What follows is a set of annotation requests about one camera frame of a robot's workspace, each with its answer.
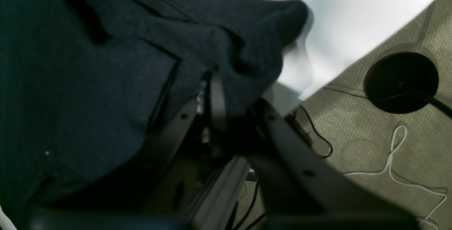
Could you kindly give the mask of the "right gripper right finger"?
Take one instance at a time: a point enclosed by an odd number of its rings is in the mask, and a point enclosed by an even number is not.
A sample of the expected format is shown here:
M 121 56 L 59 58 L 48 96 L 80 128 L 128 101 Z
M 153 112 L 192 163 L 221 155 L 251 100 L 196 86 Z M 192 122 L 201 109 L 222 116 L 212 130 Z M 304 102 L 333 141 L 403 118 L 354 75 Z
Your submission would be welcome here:
M 348 180 L 321 159 L 273 107 L 247 113 L 244 156 L 258 176 L 263 230 L 418 230 L 412 214 Z

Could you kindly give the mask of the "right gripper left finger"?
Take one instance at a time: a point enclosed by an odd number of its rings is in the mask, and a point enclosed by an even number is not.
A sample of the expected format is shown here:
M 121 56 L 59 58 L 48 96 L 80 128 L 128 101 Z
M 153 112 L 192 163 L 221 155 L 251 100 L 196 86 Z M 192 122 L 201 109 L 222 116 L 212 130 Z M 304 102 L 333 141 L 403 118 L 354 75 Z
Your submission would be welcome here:
M 195 230 L 193 187 L 203 165 L 226 163 L 221 74 L 202 77 L 168 124 L 147 133 L 139 153 L 82 191 L 40 207 L 29 230 Z

